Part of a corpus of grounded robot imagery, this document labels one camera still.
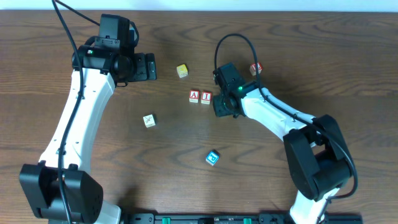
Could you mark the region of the red letter I block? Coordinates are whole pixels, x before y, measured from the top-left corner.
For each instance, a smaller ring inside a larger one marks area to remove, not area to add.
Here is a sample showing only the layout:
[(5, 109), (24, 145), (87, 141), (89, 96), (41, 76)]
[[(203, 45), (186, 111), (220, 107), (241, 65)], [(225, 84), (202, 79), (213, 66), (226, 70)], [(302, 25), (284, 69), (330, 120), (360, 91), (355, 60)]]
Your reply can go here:
[(200, 101), (201, 104), (209, 105), (211, 103), (211, 97), (212, 97), (211, 92), (203, 91), (201, 93), (201, 101)]

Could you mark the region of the red letter A block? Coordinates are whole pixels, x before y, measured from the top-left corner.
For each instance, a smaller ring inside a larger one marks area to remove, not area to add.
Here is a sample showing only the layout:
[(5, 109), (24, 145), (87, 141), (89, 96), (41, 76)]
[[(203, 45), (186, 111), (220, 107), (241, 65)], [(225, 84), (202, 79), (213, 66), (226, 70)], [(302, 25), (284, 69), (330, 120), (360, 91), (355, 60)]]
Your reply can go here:
[(198, 90), (190, 90), (189, 102), (198, 103), (200, 98), (200, 92)]

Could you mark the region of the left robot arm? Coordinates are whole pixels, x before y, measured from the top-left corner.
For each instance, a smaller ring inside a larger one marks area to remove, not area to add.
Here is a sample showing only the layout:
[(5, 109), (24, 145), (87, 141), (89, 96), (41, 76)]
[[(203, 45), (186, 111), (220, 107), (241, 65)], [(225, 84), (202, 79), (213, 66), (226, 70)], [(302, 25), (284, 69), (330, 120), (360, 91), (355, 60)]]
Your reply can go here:
[(19, 182), (37, 218), (50, 223), (120, 223), (122, 210), (103, 198), (90, 175), (93, 143), (117, 84), (156, 78), (155, 55), (132, 47), (82, 45), (72, 57), (72, 82), (53, 138)]

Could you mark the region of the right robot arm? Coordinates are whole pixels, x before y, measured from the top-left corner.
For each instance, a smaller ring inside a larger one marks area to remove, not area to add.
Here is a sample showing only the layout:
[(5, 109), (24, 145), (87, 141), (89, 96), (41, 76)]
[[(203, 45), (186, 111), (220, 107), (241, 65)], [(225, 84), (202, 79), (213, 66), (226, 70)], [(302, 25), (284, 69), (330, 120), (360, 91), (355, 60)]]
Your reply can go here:
[(217, 117), (239, 115), (253, 119), (284, 143), (290, 176), (298, 193), (290, 208), (292, 223), (323, 223), (333, 200), (352, 196), (338, 191), (357, 179), (353, 159), (334, 118), (302, 113), (273, 96), (256, 82), (222, 84), (213, 98)]

